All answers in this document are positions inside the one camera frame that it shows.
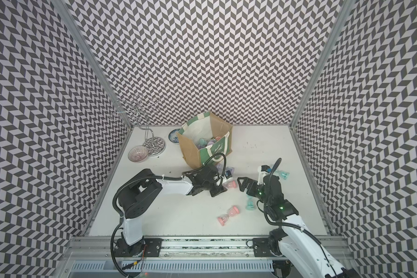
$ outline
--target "chevron patterned wall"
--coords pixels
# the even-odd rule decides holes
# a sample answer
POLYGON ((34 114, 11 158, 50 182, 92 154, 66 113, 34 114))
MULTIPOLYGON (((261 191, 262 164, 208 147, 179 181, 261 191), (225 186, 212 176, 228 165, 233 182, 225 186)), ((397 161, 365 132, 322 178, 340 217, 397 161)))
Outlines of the chevron patterned wall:
POLYGON ((417 277, 417 0, 358 0, 299 125, 366 277, 417 277))
POLYGON ((0 0, 0 277, 50 275, 127 130, 48 0, 0 0))
POLYGON ((159 99, 152 124, 179 125, 289 123, 342 0, 66 2, 120 99, 159 99))

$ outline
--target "metal bracket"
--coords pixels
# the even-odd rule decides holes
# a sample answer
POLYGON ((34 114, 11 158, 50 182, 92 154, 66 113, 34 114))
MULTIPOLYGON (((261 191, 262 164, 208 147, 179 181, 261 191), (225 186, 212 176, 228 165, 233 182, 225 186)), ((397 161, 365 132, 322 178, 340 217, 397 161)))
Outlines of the metal bracket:
POLYGON ((253 242, 253 253, 255 257, 276 257, 270 252, 269 240, 265 237, 252 238, 253 242))
POLYGON ((157 258, 159 257, 159 252, 161 251, 162 239, 161 238, 146 238, 144 257, 146 258, 157 258))

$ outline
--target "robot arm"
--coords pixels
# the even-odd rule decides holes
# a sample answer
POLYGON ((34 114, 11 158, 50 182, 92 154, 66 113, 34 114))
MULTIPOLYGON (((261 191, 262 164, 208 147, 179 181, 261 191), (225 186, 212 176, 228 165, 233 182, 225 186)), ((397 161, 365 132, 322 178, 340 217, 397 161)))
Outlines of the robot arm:
MULTIPOLYGON (((156 180, 156 182, 159 183, 160 187, 158 186, 158 188, 161 190, 155 195, 155 198, 166 194, 187 195, 193 189, 193 184, 188 177, 183 177, 180 181, 156 180)), ((142 239, 142 214, 150 204, 151 202, 148 204, 133 203, 133 208, 130 207, 125 211, 122 227, 123 236, 128 245, 133 245, 142 239)))
POLYGON ((275 256, 285 256, 304 278, 359 278, 354 270, 346 270, 313 236, 298 210, 281 192, 278 176, 270 168, 258 169, 258 181, 238 178, 239 188, 264 203, 265 218, 279 228, 269 233, 269 248, 275 256))
MULTIPOLYGON (((308 231, 299 215, 292 214, 283 222, 308 231)), ((304 231, 282 226, 270 232, 269 245, 275 255, 288 258, 304 278, 340 277, 343 273, 344 266, 304 231)))
POLYGON ((222 179, 214 165, 206 164, 200 169, 190 171, 181 178, 170 180, 155 176, 150 169, 144 169, 127 181, 118 194, 119 205, 123 209, 122 235, 128 246, 142 239, 142 214, 159 195, 196 195, 209 190, 212 197, 227 191, 221 186, 222 179))

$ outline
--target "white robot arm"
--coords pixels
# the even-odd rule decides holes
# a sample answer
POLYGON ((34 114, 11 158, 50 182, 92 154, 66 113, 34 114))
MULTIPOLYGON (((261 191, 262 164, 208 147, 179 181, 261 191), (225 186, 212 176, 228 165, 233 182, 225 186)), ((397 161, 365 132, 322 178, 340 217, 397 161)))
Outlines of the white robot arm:
MULTIPOLYGON (((183 177, 180 181, 156 180, 162 186, 162 190, 157 196, 166 194, 187 195, 193 188, 193 184, 188 177, 183 177)), ((123 236, 128 245, 139 242, 142 235, 142 215, 136 218, 123 218, 123 236)))
POLYGON ((281 255, 288 258, 304 278, 342 275, 344 266, 306 234, 305 231, 309 229, 301 216, 292 214, 283 222, 298 225, 303 231, 282 226, 272 231, 270 236, 278 243, 277 248, 281 255))

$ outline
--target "wire jewelry stand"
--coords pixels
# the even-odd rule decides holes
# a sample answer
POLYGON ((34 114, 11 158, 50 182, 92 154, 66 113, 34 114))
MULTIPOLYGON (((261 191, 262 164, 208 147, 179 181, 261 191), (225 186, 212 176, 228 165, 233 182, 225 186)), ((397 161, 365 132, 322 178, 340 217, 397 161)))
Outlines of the wire jewelry stand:
POLYGON ((166 147, 165 140, 161 137, 154 136, 153 130, 150 129, 150 116, 156 115, 158 113, 159 109, 157 108, 157 105, 160 103, 159 100, 156 100, 155 102, 146 106, 141 106, 142 101, 132 101, 132 103, 126 104, 126 108, 124 108, 123 105, 120 105, 120 100, 118 100, 117 102, 120 108, 122 108, 123 110, 128 108, 128 110, 113 112, 114 120, 119 120, 120 114, 126 113, 130 118, 131 124, 133 124, 134 126, 137 125, 138 128, 140 128, 141 130, 145 130, 145 142, 142 144, 142 146, 147 148, 148 155, 156 156, 161 154, 166 147), (140 126, 140 121, 142 117, 145 118, 145 128, 140 126))

